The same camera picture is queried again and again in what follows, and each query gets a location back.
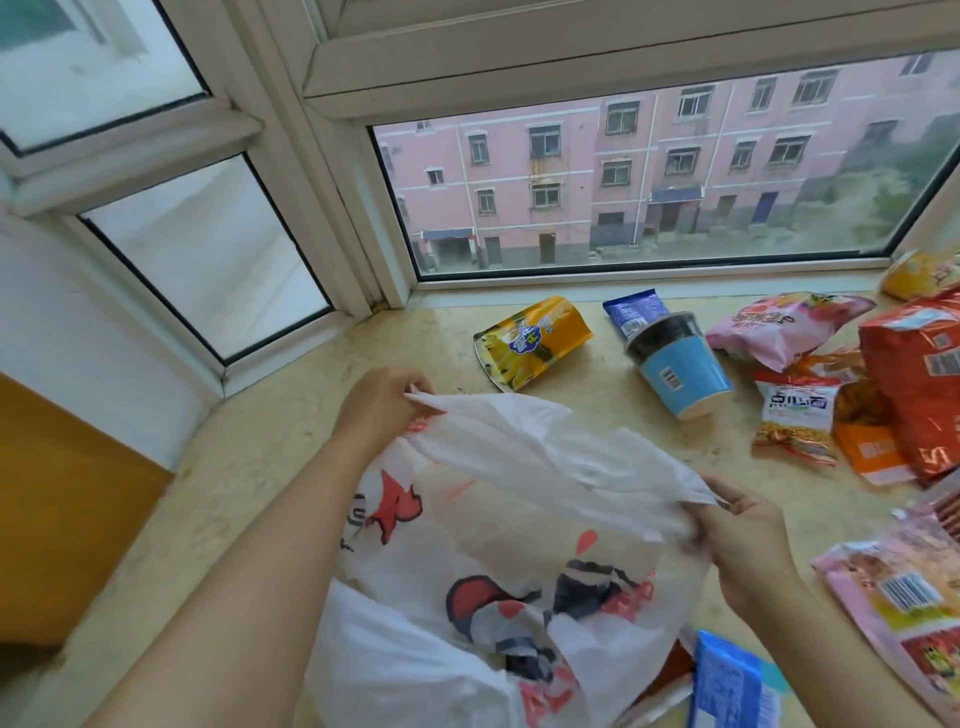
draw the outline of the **red package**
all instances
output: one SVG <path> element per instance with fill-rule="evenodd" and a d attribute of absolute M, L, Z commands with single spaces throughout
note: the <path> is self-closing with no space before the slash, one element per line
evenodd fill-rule
<path fill-rule="evenodd" d="M 960 286 L 863 324 L 860 349 L 921 482 L 960 465 Z"/>

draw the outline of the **window awning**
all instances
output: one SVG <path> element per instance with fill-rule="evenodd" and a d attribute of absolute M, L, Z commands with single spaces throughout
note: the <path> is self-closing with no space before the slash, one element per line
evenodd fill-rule
<path fill-rule="evenodd" d="M 439 231 L 423 231 L 420 237 L 424 240 L 446 240 L 448 237 L 473 237 L 473 228 L 449 228 Z"/>
<path fill-rule="evenodd" d="M 670 189 L 655 189 L 650 195 L 651 205 L 663 203 L 689 203 L 704 199 L 704 186 L 697 184 L 693 187 L 672 187 Z"/>

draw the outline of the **pink snack bag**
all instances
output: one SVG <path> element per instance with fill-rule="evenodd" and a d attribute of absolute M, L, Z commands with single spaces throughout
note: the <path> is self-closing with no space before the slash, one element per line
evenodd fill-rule
<path fill-rule="evenodd" d="M 755 359 L 775 372 L 825 344 L 837 329 L 876 303 L 862 296 L 784 293 L 760 299 L 707 331 L 707 341 L 739 359 Z"/>

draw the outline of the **person's right hand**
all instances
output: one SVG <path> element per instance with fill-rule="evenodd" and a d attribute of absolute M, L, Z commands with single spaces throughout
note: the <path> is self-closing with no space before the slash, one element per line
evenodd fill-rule
<path fill-rule="evenodd" d="M 714 475 L 701 477 L 728 505 L 684 503 L 700 524 L 720 571 L 720 589 L 746 622 L 771 595 L 801 585 L 780 507 Z"/>

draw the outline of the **white plastic bag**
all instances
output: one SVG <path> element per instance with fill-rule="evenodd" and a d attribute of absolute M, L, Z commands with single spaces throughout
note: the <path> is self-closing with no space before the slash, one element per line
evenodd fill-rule
<path fill-rule="evenodd" d="M 708 568 L 679 548 L 677 501 L 713 495 L 639 435 L 590 434 L 553 402 L 414 397 L 446 414 L 361 478 L 340 566 L 375 604 L 348 608 L 362 597 L 341 586 L 327 603 L 307 681 L 327 728 L 610 725 Z"/>

